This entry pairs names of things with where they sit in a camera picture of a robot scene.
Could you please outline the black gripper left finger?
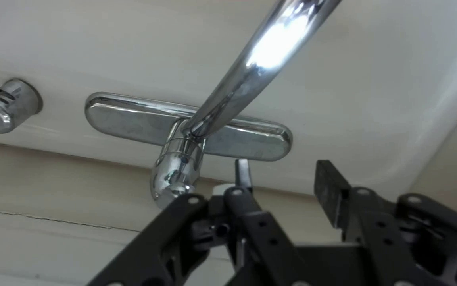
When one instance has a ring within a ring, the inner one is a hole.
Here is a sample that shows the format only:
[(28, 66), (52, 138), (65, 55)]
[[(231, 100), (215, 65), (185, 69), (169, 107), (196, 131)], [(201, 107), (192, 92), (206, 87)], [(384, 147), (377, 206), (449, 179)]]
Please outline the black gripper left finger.
[(247, 158), (234, 160), (234, 184), (222, 193), (176, 198), (87, 286), (184, 286), (217, 246), (234, 268), (226, 286), (314, 286), (298, 249), (257, 203)]

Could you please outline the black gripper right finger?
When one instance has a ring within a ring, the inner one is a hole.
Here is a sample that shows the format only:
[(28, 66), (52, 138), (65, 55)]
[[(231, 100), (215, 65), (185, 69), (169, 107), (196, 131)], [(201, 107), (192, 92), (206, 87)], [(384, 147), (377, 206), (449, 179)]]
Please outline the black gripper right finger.
[(395, 201), (352, 185), (318, 160), (314, 193), (341, 239), (355, 243), (379, 286), (457, 286), (457, 211), (420, 193)]

